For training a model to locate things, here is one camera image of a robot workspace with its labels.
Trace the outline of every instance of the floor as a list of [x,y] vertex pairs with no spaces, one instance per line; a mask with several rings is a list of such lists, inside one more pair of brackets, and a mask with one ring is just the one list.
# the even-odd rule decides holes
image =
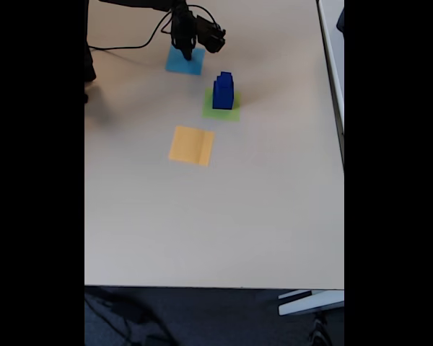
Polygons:
[[[275,297],[285,291],[199,288],[108,288],[148,305],[180,346],[307,346],[314,315],[280,317]],[[117,328],[123,320],[95,300],[89,302]],[[344,310],[325,312],[333,346],[344,346]],[[132,340],[160,336],[154,325],[132,325]],[[125,342],[85,304],[85,345]]]

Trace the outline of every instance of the black cable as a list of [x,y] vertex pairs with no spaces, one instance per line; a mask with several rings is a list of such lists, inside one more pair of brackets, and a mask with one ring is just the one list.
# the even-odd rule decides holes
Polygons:
[[172,21],[172,19],[173,19],[173,14],[172,14],[172,16],[170,17],[170,19],[168,20],[167,24],[164,25],[164,26],[162,27],[162,29],[160,30],[160,32],[161,32],[162,34],[168,34],[168,35],[171,35],[171,34],[172,34],[171,32],[164,31],[164,29],[165,29],[165,28],[170,24],[170,22]]
[[199,6],[199,5],[188,5],[188,7],[197,7],[197,8],[199,8],[199,9],[204,10],[204,11],[207,12],[207,14],[210,16],[210,18],[211,18],[211,20],[213,21],[213,23],[214,23],[215,25],[218,25],[217,22],[216,22],[215,19],[214,19],[214,16],[212,16],[211,13],[210,13],[210,12],[209,12],[205,7],[202,7],[202,6]]
[[[202,6],[199,6],[199,5],[188,5],[188,7],[197,7],[197,8],[199,8],[199,9],[204,10],[204,11],[205,11],[209,16],[210,16],[210,18],[211,18],[211,20],[213,21],[213,23],[214,23],[218,28],[221,29],[221,27],[220,27],[220,26],[218,25],[218,23],[215,21],[214,17],[211,15],[211,13],[210,13],[210,12],[209,12],[205,7],[202,7]],[[171,14],[171,13],[172,13],[171,11],[169,11],[169,12],[166,13],[166,15],[165,15],[161,20],[160,20],[159,24],[157,24],[156,28],[155,28],[154,31],[152,32],[151,37],[150,37],[150,38],[147,40],[147,42],[144,43],[143,45],[138,45],[138,46],[133,46],[133,47],[106,47],[106,48],[104,48],[104,47],[95,47],[95,46],[93,46],[93,45],[89,45],[88,47],[90,47],[90,48],[92,48],[92,49],[95,49],[95,50],[138,49],[138,48],[144,48],[144,47],[146,47],[148,44],[150,44],[150,42],[152,41],[152,38],[154,37],[154,35],[156,35],[156,31],[157,31],[157,29],[159,29],[159,26],[162,24],[162,22],[164,21],[164,19],[167,18],[167,16],[168,16],[169,14]],[[163,34],[168,34],[168,35],[171,35],[171,34],[172,34],[171,32],[164,31],[164,29],[165,29],[165,28],[170,24],[171,21],[172,21],[172,17],[168,20],[167,24],[165,24],[165,25],[162,27],[162,29],[160,30],[161,33],[163,33]]]
[[159,29],[159,26],[162,24],[162,22],[164,21],[164,19],[167,18],[167,16],[168,16],[169,14],[171,14],[171,13],[172,13],[172,12],[167,12],[166,15],[162,17],[162,19],[160,20],[159,24],[157,24],[156,28],[155,28],[154,31],[152,32],[151,37],[150,37],[150,38],[147,40],[147,42],[144,43],[143,45],[138,45],[138,46],[135,46],[135,47],[107,47],[107,48],[101,48],[101,47],[95,47],[95,46],[89,45],[88,47],[90,47],[90,48],[94,48],[94,49],[96,49],[96,50],[137,49],[137,48],[144,48],[144,47],[146,47],[146,46],[147,46],[147,45],[152,41],[152,38],[154,37],[154,35],[156,35],[156,31],[157,31],[157,29]]
[[101,318],[101,319],[102,319],[102,320],[103,320],[103,321],[104,321],[104,322],[105,322],[109,327],[112,328],[112,330],[113,330],[114,332],[116,332],[116,333],[119,334],[122,338],[124,338],[125,341],[131,343],[130,338],[127,337],[126,335],[124,335],[120,330],[118,330],[117,328],[115,328],[114,325],[108,321],[108,319],[106,319],[102,314],[100,314],[98,311],[96,311],[96,310],[93,308],[92,304],[90,304],[86,298],[85,298],[85,303],[87,303],[89,309],[93,312],[93,314],[95,314],[96,316],[100,317],[100,318]]

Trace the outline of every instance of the table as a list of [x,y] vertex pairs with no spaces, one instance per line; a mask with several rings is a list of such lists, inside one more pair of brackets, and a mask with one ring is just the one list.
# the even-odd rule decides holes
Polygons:
[[[93,53],[85,285],[344,289],[344,168],[315,1],[196,3],[227,30],[201,76],[165,71],[163,34]],[[89,44],[142,44],[162,15],[93,1]],[[221,71],[242,93],[238,123],[201,117]],[[177,125],[215,132],[208,167],[168,159]]]

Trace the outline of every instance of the sticky note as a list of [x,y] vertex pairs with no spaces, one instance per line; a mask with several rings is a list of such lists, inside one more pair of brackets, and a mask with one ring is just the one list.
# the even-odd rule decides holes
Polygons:
[[211,131],[177,126],[168,158],[208,166],[213,142],[214,133]]
[[204,105],[202,106],[202,117],[218,120],[239,121],[240,117],[240,92],[234,93],[234,104],[231,110],[213,109],[213,89],[205,89]]
[[180,74],[196,74],[200,75],[202,72],[202,63],[204,62],[205,50],[202,48],[194,48],[191,53],[191,60],[187,61],[181,50],[176,49],[172,45],[168,52],[167,63],[165,69],[171,72],[178,72]]

